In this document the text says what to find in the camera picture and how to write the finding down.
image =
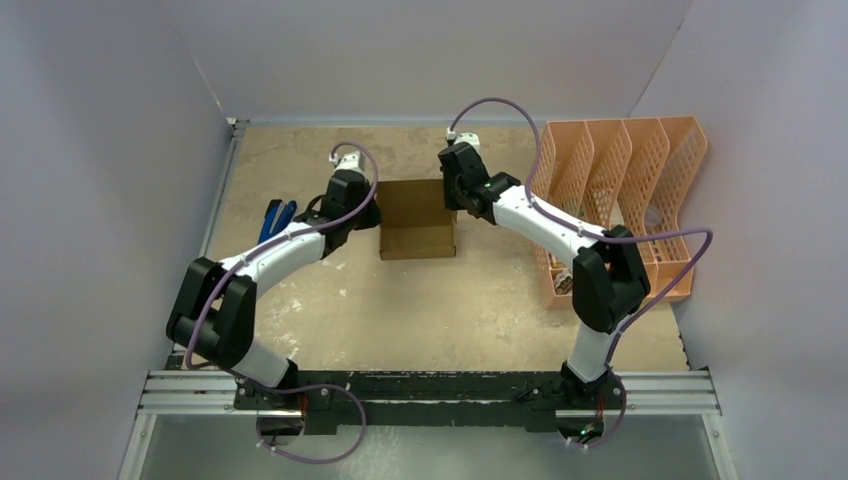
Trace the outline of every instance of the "white panel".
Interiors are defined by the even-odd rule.
[[[292,222],[283,231],[271,237],[279,239],[295,232],[312,228],[306,223]],[[324,255],[324,235],[317,232],[300,235],[269,250],[259,253],[247,264],[239,268],[234,275],[246,275],[256,282],[256,298],[262,298],[274,285],[301,268],[321,260]],[[242,261],[243,255],[249,255],[264,245],[257,245],[250,250],[234,257],[220,260],[221,266],[230,270],[236,263]]]
[[[627,115],[691,0],[165,3],[229,116],[420,124]]]
[[[510,187],[500,194],[497,203],[492,206],[497,225],[517,232],[533,243],[551,252],[568,268],[574,267],[574,258],[581,248],[590,248],[597,240],[583,236],[537,212],[525,195],[524,186]],[[603,235],[603,227],[584,223],[572,217],[550,203],[536,197],[536,203],[552,216],[583,228],[589,233]]]
[[[634,116],[693,113],[685,225],[716,230],[678,319],[742,478],[848,469],[848,3],[697,0]]]
[[[228,127],[156,2],[3,2],[0,65],[2,476],[115,478]]]

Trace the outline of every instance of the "orange plastic basket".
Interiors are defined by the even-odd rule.
[[[694,117],[550,122],[532,188],[557,208],[591,223],[610,227],[618,223],[615,214],[620,212],[636,236],[677,230],[680,206],[706,144]],[[651,281],[650,296],[690,259],[680,238],[642,243],[639,253]],[[567,273],[565,266],[539,246],[535,257],[544,307],[570,308],[570,282],[555,284]],[[665,299],[685,298],[691,284],[690,272]]]

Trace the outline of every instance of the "gray wall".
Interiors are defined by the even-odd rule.
[[[156,2],[0,3],[0,471],[114,478],[228,127]]]
[[[848,469],[846,18],[840,0],[696,0],[633,112],[694,113],[711,142],[683,223],[716,240],[678,319],[743,478]]]
[[[539,120],[625,116],[692,1],[165,3],[228,116],[441,124],[488,95]]]

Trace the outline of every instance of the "table surface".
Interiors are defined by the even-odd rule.
[[[523,179],[533,160],[526,128],[477,128],[490,173]],[[329,149],[369,147],[380,179],[441,178],[443,128],[250,127],[224,200],[211,257],[256,244],[268,201],[323,193]],[[460,215],[456,258],[381,261],[378,229],[351,234],[322,262],[272,288],[257,305],[256,338],[305,369],[559,370],[579,325],[570,310],[546,311],[531,244]],[[614,366],[687,370],[677,324],[657,306],[627,332]]]

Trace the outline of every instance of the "blue pliers handle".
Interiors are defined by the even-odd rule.
[[[262,223],[262,230],[259,231],[259,243],[282,232],[294,218],[294,214],[297,212],[297,202],[292,200],[285,204],[282,211],[280,211],[281,205],[283,205],[283,201],[279,198],[268,202],[268,208],[265,209],[265,222]]]

